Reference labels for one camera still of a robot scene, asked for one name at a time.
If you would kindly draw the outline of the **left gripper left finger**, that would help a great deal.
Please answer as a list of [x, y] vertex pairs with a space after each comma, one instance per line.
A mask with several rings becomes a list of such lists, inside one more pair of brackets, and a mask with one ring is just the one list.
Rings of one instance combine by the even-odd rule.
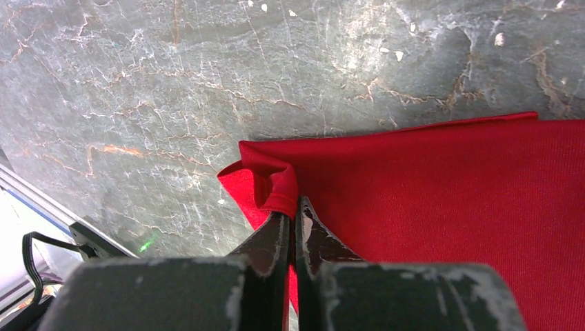
[[290, 219], [273, 212], [224, 257], [81, 264], [41, 330], [286, 330]]

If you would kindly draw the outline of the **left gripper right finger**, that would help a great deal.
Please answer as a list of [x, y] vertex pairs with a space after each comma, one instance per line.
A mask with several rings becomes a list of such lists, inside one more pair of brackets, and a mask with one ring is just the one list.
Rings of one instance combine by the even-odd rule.
[[525, 330], [509, 287], [474, 263], [371, 263], [300, 197], [295, 269], [301, 330]]

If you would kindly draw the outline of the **red cloth napkin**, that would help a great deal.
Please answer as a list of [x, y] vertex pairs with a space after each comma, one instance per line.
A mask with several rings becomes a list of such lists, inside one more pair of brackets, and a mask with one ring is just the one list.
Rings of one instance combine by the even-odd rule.
[[241, 141], [218, 180], [253, 228], [310, 199], [376, 262], [496, 269], [529, 330], [584, 329], [584, 122], [534, 112], [358, 137]]

